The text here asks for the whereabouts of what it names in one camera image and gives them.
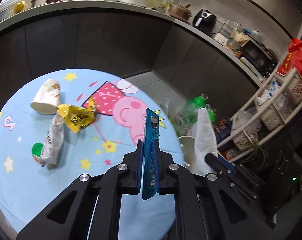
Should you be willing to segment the white paper napkin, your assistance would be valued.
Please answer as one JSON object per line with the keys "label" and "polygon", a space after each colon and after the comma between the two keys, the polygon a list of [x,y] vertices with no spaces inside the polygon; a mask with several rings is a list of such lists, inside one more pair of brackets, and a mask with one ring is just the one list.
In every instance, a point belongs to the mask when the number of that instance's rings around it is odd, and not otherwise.
{"label": "white paper napkin", "polygon": [[218,157],[216,137],[206,108],[201,108],[197,112],[194,148],[199,174],[205,176],[208,173],[214,173],[215,171],[205,161],[208,153]]}

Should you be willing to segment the blue blister pill pack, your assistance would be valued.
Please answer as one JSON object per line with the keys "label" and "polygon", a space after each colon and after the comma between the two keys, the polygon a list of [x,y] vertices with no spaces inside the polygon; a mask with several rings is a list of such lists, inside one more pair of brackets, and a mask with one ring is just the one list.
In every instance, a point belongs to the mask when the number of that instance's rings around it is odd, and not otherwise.
{"label": "blue blister pill pack", "polygon": [[148,200],[156,192],[154,169],[154,140],[159,138],[159,117],[151,109],[146,109],[146,124],[144,126],[144,170],[142,181],[142,199]]}

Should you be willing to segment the yellow snack wrapper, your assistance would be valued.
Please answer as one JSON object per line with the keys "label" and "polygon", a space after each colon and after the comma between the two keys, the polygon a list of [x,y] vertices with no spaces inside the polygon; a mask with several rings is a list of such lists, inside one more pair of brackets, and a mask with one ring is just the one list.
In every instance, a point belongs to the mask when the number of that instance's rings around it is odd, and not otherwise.
{"label": "yellow snack wrapper", "polygon": [[95,121],[97,106],[94,99],[89,98],[86,108],[60,104],[57,107],[57,113],[62,117],[66,126],[76,134]]}

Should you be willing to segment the white fish snack bag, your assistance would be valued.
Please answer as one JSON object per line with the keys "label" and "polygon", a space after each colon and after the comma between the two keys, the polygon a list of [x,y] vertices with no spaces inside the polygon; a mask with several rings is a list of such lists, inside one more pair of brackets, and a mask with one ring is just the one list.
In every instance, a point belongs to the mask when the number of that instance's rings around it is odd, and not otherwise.
{"label": "white fish snack bag", "polygon": [[56,114],[52,119],[45,140],[42,143],[43,148],[41,156],[39,158],[33,156],[34,160],[39,163],[41,167],[44,167],[47,164],[56,165],[63,142],[64,121],[60,115]]}

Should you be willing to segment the clear plastic trash bag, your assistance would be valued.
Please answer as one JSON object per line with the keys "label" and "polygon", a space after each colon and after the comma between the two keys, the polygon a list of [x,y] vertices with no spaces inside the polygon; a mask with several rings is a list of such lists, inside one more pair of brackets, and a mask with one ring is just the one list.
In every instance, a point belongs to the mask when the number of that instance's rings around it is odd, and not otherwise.
{"label": "clear plastic trash bag", "polygon": [[182,112],[184,109],[183,105],[178,105],[172,98],[166,98],[163,101],[160,102],[160,107],[163,110],[163,112],[166,114],[166,116],[169,118],[171,124],[173,125],[175,132],[178,137],[181,137],[183,135],[187,135],[189,130],[192,128],[185,128],[183,126],[182,121]]}

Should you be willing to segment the grey kitchen countertop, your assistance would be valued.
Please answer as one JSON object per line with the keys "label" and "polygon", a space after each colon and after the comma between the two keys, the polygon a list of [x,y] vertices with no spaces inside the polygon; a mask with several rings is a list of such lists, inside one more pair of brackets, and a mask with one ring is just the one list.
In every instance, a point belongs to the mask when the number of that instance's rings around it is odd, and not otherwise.
{"label": "grey kitchen countertop", "polygon": [[51,14],[66,15],[93,11],[102,12],[103,10],[105,10],[106,12],[114,13],[137,14],[143,17],[151,16],[158,20],[169,21],[174,25],[177,25],[178,27],[190,32],[196,38],[207,42],[220,53],[223,53],[225,57],[227,57],[231,62],[233,62],[236,66],[243,70],[244,73],[250,77],[251,81],[253,81],[254,84],[256,84],[258,87],[262,86],[262,82],[258,78],[256,70],[253,70],[252,68],[246,66],[229,50],[219,44],[219,42],[192,27],[192,25],[190,25],[189,23],[182,22],[161,12],[156,12],[145,7],[140,7],[138,5],[132,5],[128,3],[112,1],[73,0],[40,5],[2,20],[0,22],[0,35],[3,35],[4,32],[9,30],[10,27],[17,26],[20,23],[27,21],[36,21],[37,17],[50,17]]}

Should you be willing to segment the white paper bucket bin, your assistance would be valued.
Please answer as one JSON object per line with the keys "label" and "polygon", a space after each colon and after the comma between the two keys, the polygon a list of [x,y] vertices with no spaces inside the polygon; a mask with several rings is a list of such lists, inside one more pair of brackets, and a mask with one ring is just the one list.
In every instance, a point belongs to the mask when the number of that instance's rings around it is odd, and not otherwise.
{"label": "white paper bucket bin", "polygon": [[195,138],[184,135],[178,138],[183,152],[184,166],[193,174],[199,174],[195,157]]}

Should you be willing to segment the green plastic bottle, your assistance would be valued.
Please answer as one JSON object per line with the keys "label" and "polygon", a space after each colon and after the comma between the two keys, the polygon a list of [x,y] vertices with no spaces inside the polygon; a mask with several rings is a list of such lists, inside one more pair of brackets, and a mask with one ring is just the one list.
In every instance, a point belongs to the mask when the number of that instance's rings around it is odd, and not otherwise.
{"label": "green plastic bottle", "polygon": [[182,121],[185,128],[189,128],[195,124],[197,121],[197,112],[206,106],[207,100],[208,96],[202,93],[186,103],[182,112]]}
{"label": "green plastic bottle", "polygon": [[211,123],[213,124],[214,122],[215,122],[215,120],[216,120],[216,113],[217,113],[217,110],[216,109],[210,109],[209,111],[208,111],[208,114],[209,114],[209,118],[210,118],[210,121],[211,121]]}

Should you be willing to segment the white paper cup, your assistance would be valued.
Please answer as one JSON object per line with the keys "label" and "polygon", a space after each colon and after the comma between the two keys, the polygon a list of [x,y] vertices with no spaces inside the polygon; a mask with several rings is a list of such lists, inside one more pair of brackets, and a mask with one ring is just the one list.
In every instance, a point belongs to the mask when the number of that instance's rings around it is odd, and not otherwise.
{"label": "white paper cup", "polygon": [[41,85],[30,104],[33,110],[45,115],[56,114],[58,105],[60,105],[60,85],[54,79],[48,79]]}

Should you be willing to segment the green bottle cap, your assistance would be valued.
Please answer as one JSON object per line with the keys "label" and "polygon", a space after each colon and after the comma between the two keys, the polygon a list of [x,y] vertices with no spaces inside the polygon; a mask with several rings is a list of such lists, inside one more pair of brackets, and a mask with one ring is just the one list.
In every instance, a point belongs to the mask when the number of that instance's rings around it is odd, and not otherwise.
{"label": "green bottle cap", "polygon": [[40,142],[36,142],[33,146],[32,146],[32,155],[34,157],[40,157],[41,153],[42,153],[42,148],[43,148],[43,144],[41,144]]}

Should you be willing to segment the black toaster oven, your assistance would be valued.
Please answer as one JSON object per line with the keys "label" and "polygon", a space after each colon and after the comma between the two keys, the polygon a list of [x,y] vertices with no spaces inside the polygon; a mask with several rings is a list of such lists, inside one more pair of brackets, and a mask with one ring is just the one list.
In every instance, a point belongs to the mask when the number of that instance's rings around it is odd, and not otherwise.
{"label": "black toaster oven", "polygon": [[252,38],[241,47],[240,52],[263,77],[269,77],[278,65],[276,54]]}

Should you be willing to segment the red gift bag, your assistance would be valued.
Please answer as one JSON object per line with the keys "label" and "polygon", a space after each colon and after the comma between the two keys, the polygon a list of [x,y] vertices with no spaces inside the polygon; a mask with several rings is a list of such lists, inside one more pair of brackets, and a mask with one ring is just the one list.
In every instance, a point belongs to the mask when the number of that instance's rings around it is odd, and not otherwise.
{"label": "red gift bag", "polygon": [[302,78],[302,40],[298,38],[293,38],[289,43],[288,53],[276,73],[284,81],[292,69],[296,69]]}

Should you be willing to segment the white steamer appliance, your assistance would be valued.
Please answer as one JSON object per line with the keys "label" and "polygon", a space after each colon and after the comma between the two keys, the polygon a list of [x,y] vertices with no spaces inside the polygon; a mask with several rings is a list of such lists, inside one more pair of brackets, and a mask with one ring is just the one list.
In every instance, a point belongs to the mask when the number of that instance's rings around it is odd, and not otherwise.
{"label": "white steamer appliance", "polygon": [[214,40],[225,46],[231,38],[233,31],[237,29],[238,26],[236,22],[227,20],[215,34]]}

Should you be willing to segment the brown cooking pot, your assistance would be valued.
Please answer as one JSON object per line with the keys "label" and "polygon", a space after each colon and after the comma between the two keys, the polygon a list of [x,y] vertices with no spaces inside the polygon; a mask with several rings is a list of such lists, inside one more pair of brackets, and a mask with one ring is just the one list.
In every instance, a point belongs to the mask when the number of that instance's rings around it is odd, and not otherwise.
{"label": "brown cooking pot", "polygon": [[171,3],[171,5],[168,8],[168,14],[171,17],[176,18],[180,21],[188,22],[189,19],[191,18],[191,11],[189,9],[190,6],[191,4],[182,6],[179,4]]}

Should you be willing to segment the black air fryer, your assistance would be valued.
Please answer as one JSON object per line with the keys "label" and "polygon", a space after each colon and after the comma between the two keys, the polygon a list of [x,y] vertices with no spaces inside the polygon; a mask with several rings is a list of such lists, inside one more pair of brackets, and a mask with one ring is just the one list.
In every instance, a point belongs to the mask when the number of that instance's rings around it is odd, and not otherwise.
{"label": "black air fryer", "polygon": [[201,9],[193,18],[192,26],[209,35],[216,25],[217,17],[209,10]]}

